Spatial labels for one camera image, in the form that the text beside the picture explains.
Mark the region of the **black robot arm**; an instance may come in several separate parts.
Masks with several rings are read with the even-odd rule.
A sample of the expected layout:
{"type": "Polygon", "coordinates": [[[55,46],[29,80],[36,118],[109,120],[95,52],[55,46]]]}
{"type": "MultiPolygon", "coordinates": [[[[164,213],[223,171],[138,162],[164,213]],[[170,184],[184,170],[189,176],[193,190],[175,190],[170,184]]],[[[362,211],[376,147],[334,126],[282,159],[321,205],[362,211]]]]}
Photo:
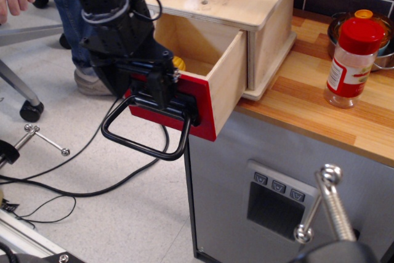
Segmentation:
{"type": "Polygon", "coordinates": [[[145,0],[78,0],[93,34],[81,41],[94,71],[118,97],[132,89],[165,109],[176,91],[173,53],[154,39],[145,0]]]}

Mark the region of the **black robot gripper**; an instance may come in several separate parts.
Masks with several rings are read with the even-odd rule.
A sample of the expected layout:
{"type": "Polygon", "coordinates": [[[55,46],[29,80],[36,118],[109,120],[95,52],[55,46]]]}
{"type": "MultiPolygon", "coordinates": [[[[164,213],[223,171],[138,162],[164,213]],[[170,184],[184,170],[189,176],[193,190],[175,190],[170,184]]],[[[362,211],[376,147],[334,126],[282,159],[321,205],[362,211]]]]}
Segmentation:
{"type": "Polygon", "coordinates": [[[136,87],[153,98],[158,110],[175,97],[173,52],[154,38],[154,26],[146,17],[83,13],[92,27],[81,45],[89,51],[94,71],[117,97],[136,87]]]}

